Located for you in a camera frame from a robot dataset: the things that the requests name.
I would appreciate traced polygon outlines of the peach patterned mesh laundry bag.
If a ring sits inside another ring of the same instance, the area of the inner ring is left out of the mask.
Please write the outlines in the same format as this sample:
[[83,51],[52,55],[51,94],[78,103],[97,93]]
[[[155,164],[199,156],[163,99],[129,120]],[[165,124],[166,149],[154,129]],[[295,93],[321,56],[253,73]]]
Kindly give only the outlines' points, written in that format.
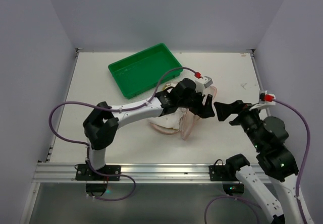
[[[170,89],[175,87],[176,84],[172,83],[172,82],[168,82],[164,85],[163,90],[167,90],[168,92],[170,92]],[[217,89],[211,85],[208,88],[206,88],[203,92],[203,94],[208,95],[211,94],[212,95],[212,99],[215,98],[216,94],[217,94]],[[150,126],[152,128],[154,128],[156,131],[162,133],[162,134],[166,134],[166,135],[174,135],[177,133],[181,134],[181,138],[183,140],[186,140],[189,135],[191,134],[194,125],[197,123],[197,121],[200,119],[199,116],[194,115],[192,112],[190,112],[188,109],[185,109],[186,113],[184,114],[184,116],[180,119],[180,127],[178,130],[176,129],[168,129],[168,128],[163,128],[160,126],[157,126],[155,124],[149,123]]]

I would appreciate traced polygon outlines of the white bra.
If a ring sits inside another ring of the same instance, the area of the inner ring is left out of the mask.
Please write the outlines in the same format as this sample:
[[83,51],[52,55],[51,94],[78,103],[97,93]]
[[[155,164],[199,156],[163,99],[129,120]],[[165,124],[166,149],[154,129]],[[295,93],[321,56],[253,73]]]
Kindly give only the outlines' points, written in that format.
[[178,130],[180,127],[180,119],[184,116],[185,113],[185,109],[179,108],[174,113],[171,113],[169,115],[148,118],[148,121],[163,128]]

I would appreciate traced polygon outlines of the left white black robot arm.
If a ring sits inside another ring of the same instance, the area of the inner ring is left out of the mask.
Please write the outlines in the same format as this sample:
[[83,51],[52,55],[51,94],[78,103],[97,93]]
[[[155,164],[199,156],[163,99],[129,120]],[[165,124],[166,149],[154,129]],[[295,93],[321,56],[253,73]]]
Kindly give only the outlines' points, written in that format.
[[89,144],[88,164],[96,171],[103,169],[105,150],[112,144],[117,130],[140,120],[173,128],[186,138],[198,119],[215,116],[212,109],[215,95],[212,79],[204,76],[196,80],[185,78],[155,92],[152,98],[135,103],[115,106],[99,103],[83,122]]

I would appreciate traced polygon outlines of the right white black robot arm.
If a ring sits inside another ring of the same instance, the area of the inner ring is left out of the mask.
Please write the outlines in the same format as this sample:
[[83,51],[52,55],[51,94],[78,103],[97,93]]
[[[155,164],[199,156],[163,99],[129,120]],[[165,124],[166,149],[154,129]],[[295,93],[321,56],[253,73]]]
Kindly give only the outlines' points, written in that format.
[[256,149],[258,164],[273,184],[276,195],[259,179],[242,154],[228,158],[225,164],[209,166],[210,180],[241,182],[270,223],[313,223],[300,188],[306,161],[298,166],[293,154],[284,145],[289,134],[281,119],[269,116],[262,120],[259,116],[262,109],[276,103],[283,104],[274,95],[264,93],[257,104],[241,100],[230,104],[214,103],[220,122],[236,114],[229,123],[242,127]]

